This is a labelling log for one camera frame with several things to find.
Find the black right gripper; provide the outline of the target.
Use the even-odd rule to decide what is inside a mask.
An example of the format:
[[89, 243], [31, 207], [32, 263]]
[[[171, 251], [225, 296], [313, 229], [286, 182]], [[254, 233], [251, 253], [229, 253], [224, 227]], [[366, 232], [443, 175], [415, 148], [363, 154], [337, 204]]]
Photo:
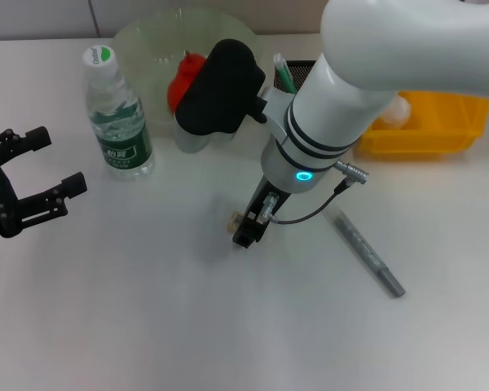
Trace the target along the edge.
[[[276, 201], [267, 213], [267, 217], [264, 217], [262, 210], [268, 196], [274, 196]], [[239, 226], [232, 236], [233, 243], [242, 248], [248, 248], [250, 245], [259, 242], [269, 225], [270, 216], [274, 215], [289, 197], [289, 192], [280, 190], [263, 175], [245, 210], [244, 225]]]

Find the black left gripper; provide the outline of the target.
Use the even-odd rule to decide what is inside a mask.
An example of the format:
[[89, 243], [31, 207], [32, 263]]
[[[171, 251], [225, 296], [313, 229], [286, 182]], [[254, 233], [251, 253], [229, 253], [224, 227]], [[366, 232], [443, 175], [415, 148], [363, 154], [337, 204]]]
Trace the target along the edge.
[[[29, 151], [38, 151], [51, 145], [51, 137], [44, 126], [30, 130], [24, 137], [7, 129], [0, 133], [0, 165]], [[47, 191], [18, 201], [9, 178], [0, 167], [0, 236], [17, 236], [23, 228], [36, 226], [68, 214], [64, 199], [72, 199], [87, 191], [86, 180], [78, 172]]]

